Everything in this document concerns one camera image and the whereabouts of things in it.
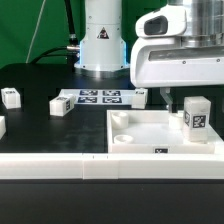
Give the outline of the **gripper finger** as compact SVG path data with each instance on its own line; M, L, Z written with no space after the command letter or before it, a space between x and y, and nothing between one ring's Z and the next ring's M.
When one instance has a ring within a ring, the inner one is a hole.
M170 113L173 112L173 98L171 96L171 91L169 87L161 87L160 88L160 95L164 99L167 104L168 111Z

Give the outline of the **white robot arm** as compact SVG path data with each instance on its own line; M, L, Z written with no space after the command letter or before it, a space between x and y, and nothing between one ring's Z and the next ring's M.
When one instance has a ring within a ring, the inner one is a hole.
M130 69L134 86L158 87L172 105L172 87L224 84L224 0L167 0L135 24L126 57L121 0L85 0L86 34L75 65L95 77Z

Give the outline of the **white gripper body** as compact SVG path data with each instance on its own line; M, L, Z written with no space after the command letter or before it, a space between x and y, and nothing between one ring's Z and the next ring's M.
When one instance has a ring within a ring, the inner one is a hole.
M224 4L167 4L139 18L135 31L134 86L224 84Z

